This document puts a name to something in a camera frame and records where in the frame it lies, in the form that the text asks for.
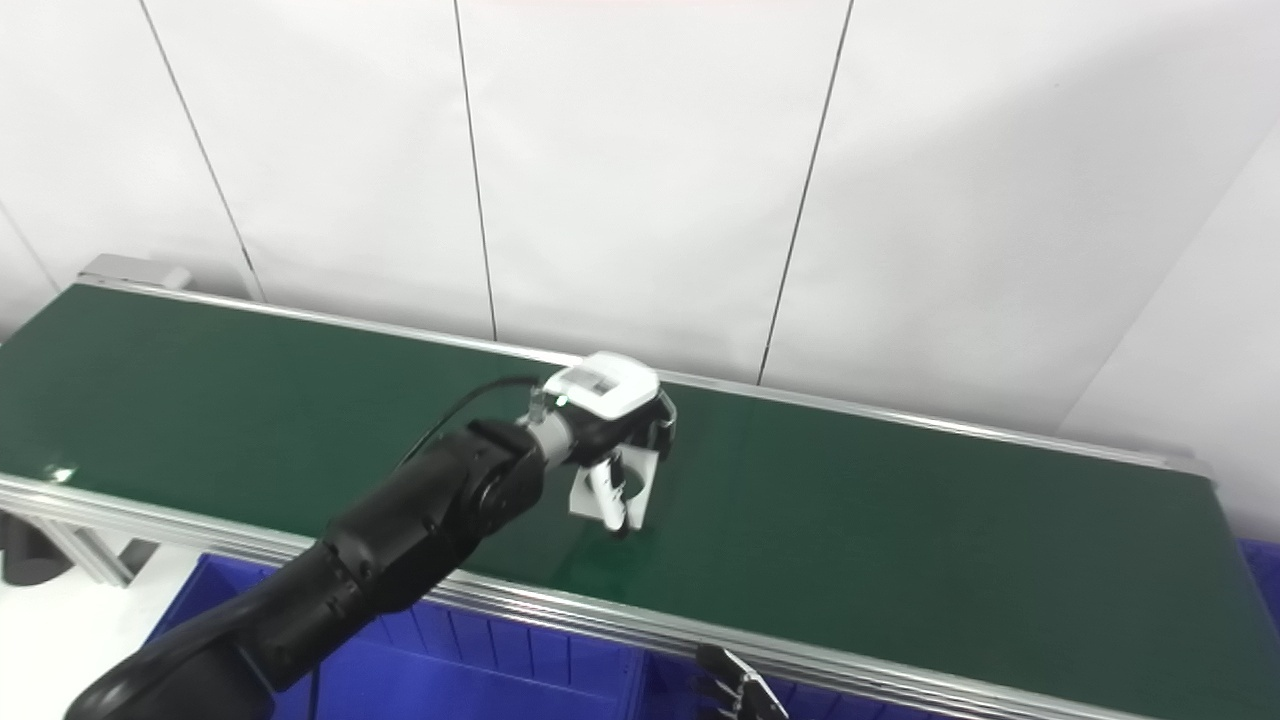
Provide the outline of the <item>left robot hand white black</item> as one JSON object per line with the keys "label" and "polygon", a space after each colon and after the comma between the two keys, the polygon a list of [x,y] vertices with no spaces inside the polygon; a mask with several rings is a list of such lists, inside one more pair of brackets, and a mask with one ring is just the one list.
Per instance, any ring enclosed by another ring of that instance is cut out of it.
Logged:
{"label": "left robot hand white black", "polygon": [[575,469],[570,511],[623,538],[643,527],[677,418],[654,369],[625,355],[595,352],[536,387],[524,424],[547,469]]}

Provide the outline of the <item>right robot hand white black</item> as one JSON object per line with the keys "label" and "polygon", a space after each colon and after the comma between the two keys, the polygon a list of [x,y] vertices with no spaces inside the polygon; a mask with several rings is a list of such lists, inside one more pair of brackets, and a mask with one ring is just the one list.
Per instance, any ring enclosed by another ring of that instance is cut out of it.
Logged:
{"label": "right robot hand white black", "polygon": [[694,659],[700,675],[696,719],[790,719],[764,676],[735,652],[718,644],[698,644]]}

